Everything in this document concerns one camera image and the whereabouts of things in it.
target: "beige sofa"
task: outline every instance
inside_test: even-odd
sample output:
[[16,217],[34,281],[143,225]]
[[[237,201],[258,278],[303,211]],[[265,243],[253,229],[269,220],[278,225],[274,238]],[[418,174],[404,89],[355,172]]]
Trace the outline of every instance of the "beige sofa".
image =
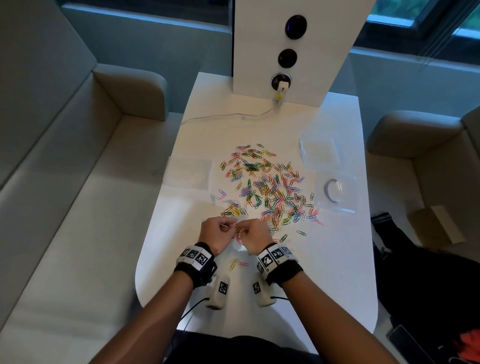
[[463,118],[392,112],[366,148],[372,214],[391,212],[419,244],[407,213],[445,205],[466,238],[446,250],[480,261],[480,107]]
[[182,115],[53,0],[3,1],[0,24],[0,362],[86,363],[125,322]]

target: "white panel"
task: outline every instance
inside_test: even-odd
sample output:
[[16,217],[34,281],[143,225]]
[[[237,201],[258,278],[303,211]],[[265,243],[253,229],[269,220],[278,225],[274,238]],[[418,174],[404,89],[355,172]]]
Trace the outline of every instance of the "white panel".
[[[320,106],[360,32],[375,0],[268,1],[242,0],[235,5],[233,92],[271,98],[272,76],[286,72],[292,79],[286,101]],[[296,14],[308,22],[297,40],[285,34]],[[279,53],[297,52],[296,64],[283,69]]]

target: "round black button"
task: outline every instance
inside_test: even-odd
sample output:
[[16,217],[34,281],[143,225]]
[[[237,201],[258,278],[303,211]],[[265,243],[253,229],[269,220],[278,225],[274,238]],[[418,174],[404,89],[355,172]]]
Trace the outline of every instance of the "round black button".
[[297,53],[293,49],[284,49],[278,55],[278,64],[283,68],[290,68],[297,61]]
[[294,15],[285,24],[285,33],[290,39],[300,39],[307,31],[307,19],[302,15]]

